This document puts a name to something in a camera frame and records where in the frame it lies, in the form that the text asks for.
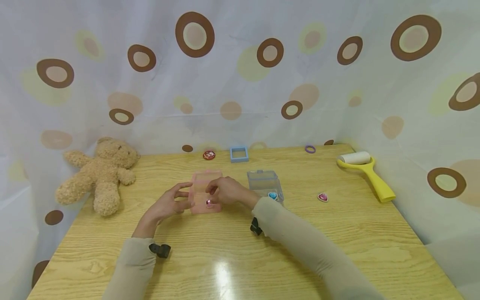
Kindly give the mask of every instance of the teddy bear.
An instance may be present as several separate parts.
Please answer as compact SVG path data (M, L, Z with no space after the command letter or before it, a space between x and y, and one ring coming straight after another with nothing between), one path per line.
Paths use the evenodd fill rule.
M137 151L124 141L102 137L97 141L95 157L72 150L63 157L80 171L67 179L55 192L60 204L72 204L94 189L93 209L101 216L114 214L120 205L119 182L135 182L135 174L128 170L140 158Z

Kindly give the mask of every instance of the curtain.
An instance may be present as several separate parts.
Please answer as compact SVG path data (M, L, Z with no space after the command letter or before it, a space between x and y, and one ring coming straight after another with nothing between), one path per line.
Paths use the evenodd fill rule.
M480 294L478 1L2 0L0 8L6 299L26 298L82 207L54 200L76 172L62 152L92 155L102 136L142 155L366 150L457 288ZM462 255L449 254L455 245Z

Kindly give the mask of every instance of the clear plastic box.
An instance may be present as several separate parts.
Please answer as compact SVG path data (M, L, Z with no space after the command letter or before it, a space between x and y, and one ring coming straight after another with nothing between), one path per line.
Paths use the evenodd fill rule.
M250 190L255 191L261 197L268 197L268 193L276 192L278 195L277 202L283 203L282 187L275 171L249 171L247 172L247 178Z
M190 209L190 212L195 214L209 214L218 213L222 210L220 204L206 204L206 200L211 198L210 194L205 193L205 189L210 181L222 177L220 170L206 170L195 172L192 176L193 185L190 187L188 200L194 202L195 205Z

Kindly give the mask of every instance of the lint roller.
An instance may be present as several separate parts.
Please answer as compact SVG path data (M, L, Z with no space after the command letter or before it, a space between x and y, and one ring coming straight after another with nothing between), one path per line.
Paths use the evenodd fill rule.
M375 159L366 151L340 155L336 163L343 168L362 170L367 174L368 179L375 189L380 202L387 202L395 199L392 189L373 170Z

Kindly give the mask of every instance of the wood grain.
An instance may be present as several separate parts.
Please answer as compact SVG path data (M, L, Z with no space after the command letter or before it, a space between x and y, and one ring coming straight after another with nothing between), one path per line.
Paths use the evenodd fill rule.
M249 151L248 163L231 164L229 152L212 161L201 153L144 156L134 185L121 187L120 211L102 218L87 201L29 300L100 299L123 241L143 212L166 189L193 172L220 169L248 186L246 172L272 169L284 205L322 230L388 299L462 299L392 203L380 204L365 177L340 169L335 158L348 145ZM316 200L319 192L329 202ZM172 247L158 261L146 299L327 299L321 280L277 243L249 231L251 214L240 206L219 214L188 212L162 223L156 241Z

